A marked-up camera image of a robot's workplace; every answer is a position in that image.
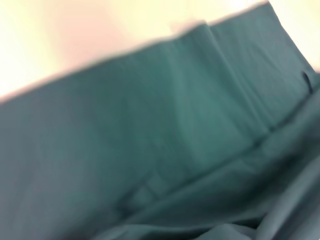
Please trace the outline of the teal blue shirt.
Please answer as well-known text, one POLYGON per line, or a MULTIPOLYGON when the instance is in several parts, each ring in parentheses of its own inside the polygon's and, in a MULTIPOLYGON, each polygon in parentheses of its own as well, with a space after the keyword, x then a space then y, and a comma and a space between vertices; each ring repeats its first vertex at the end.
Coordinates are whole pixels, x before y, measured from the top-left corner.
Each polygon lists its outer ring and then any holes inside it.
POLYGON ((266 2, 3 102, 0 240, 320 240, 320 72, 266 2))

